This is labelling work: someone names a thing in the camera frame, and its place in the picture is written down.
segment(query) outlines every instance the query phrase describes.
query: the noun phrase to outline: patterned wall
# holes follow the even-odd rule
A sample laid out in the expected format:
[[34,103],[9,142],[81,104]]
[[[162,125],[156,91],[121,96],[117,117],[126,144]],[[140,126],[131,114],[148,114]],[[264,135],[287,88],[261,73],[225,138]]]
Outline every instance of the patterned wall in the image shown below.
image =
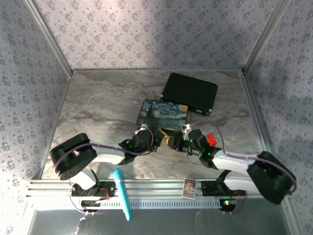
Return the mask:
[[37,3],[72,69],[238,69],[276,0]]
[[11,234],[67,78],[24,2],[2,0],[0,8],[0,234]]
[[250,74],[271,137],[298,179],[298,209],[313,235],[313,3],[292,0]]

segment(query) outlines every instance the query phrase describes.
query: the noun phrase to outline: small card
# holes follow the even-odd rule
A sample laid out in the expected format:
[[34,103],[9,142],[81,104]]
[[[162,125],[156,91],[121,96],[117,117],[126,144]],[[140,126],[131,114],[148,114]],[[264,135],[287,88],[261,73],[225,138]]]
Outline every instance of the small card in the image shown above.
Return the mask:
[[183,198],[196,199],[197,181],[185,179],[182,187]]

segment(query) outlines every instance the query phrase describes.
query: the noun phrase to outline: gray marble floor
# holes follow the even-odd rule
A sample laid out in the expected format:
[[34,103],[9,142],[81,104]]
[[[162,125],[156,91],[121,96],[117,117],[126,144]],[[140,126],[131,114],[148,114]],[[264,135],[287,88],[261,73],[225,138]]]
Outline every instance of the gray marble floor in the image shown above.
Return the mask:
[[[210,117],[188,113],[188,123],[209,119],[221,129],[226,150],[238,153],[260,152],[255,126],[241,84],[239,72],[178,72],[216,83],[219,88]],[[159,99],[170,71],[155,70],[79,70],[75,71],[65,97],[51,148],[75,136],[87,133],[93,141],[115,145],[133,136],[136,120],[146,98]],[[214,127],[199,123],[203,133],[220,137]],[[197,157],[190,159],[199,163]],[[115,165],[91,163],[99,178],[111,178]],[[57,178],[48,157],[43,178]],[[165,144],[156,153],[138,156],[120,166],[127,179],[132,178],[216,178],[221,171],[191,164],[186,154]]]

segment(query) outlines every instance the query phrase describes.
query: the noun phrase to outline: blue pen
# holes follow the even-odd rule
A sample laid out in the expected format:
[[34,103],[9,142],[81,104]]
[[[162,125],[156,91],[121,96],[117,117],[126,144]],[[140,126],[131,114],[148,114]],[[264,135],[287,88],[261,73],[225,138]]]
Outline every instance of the blue pen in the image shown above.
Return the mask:
[[120,197],[122,198],[123,212],[127,221],[130,221],[132,219],[131,206],[129,204],[126,187],[124,184],[123,173],[120,168],[113,169],[113,179],[116,183],[117,190],[120,193]]

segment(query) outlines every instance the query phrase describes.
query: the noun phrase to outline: black box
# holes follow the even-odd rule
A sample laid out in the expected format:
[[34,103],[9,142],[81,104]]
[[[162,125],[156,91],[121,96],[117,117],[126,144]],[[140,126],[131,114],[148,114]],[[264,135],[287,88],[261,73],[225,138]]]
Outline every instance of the black box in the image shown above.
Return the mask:
[[191,112],[202,115],[210,115],[216,96],[218,85],[184,76],[178,73],[171,73],[161,99],[188,106]]

